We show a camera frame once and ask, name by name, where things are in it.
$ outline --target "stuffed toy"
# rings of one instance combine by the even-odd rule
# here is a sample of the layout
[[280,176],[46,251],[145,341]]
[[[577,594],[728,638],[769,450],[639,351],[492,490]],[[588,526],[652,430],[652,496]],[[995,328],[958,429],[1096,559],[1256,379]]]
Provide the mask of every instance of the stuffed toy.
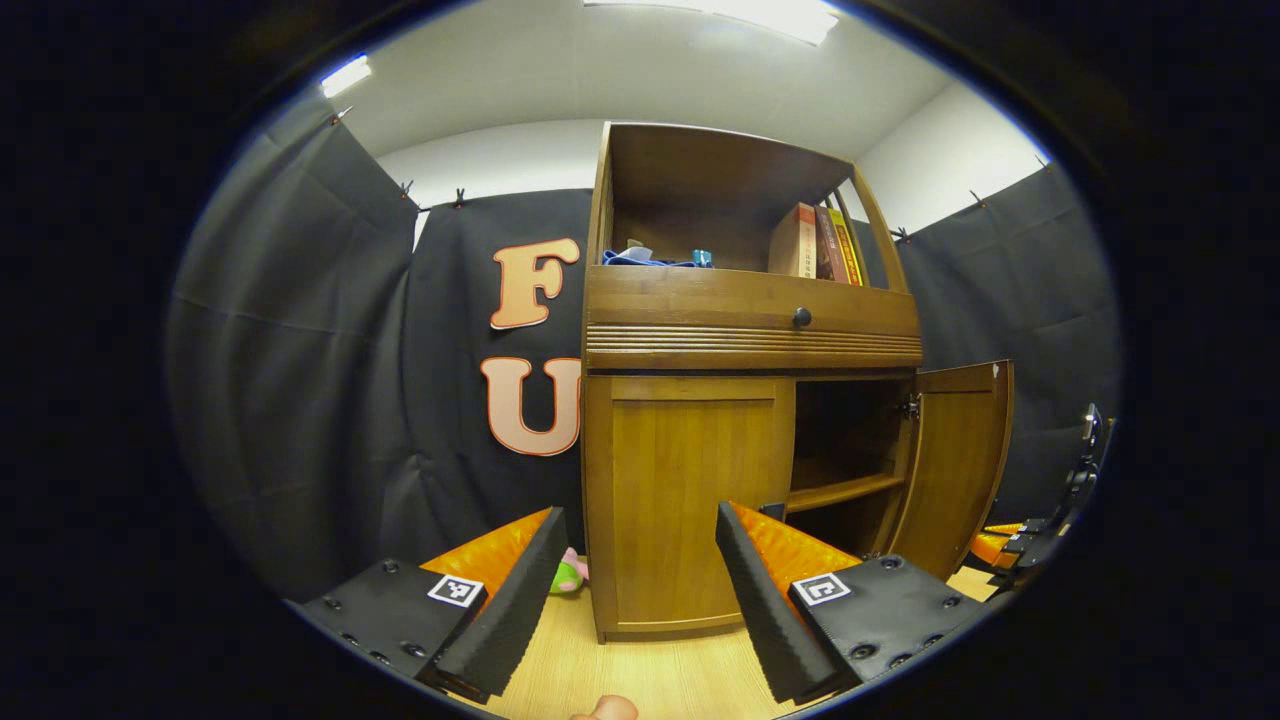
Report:
[[568,594],[589,579],[586,562],[577,557],[577,551],[572,547],[564,551],[559,568],[556,569],[556,578],[552,580],[552,594]]

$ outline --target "wooden shelf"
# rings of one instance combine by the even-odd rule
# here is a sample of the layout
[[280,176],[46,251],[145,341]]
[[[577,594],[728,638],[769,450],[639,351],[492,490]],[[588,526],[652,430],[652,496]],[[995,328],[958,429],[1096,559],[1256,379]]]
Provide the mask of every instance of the wooden shelf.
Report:
[[787,495],[787,512],[826,507],[846,500],[864,497],[872,493],[897,487],[906,482],[900,475],[867,475],[842,483],[792,491]]

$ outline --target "yellow book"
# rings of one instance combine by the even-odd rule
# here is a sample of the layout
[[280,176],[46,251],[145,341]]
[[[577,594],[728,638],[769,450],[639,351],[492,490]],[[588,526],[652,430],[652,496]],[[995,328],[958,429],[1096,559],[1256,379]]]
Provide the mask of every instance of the yellow book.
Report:
[[845,217],[835,208],[831,213],[831,224],[836,227],[836,240],[840,241],[840,254],[845,256],[845,269],[849,272],[849,284],[865,286],[863,282],[863,269],[858,266],[858,254],[854,252],[854,233],[845,224]]

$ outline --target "cabinet door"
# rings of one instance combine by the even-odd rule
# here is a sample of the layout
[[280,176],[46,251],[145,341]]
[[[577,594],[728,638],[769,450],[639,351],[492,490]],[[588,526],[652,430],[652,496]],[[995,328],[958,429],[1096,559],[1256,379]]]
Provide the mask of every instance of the cabinet door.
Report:
[[1009,360],[916,375],[916,446],[890,552],[941,580],[959,569],[1005,470],[1012,389]]
[[584,496],[596,632],[741,619],[716,547],[716,507],[782,502],[795,382],[589,377]]

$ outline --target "drawer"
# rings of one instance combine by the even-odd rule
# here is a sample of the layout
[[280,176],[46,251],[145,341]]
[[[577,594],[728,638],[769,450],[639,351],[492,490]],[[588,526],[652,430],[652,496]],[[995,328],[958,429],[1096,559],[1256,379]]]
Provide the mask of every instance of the drawer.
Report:
[[[915,300],[831,281],[704,268],[589,265],[593,370],[915,368]],[[794,322],[797,309],[812,318]]]

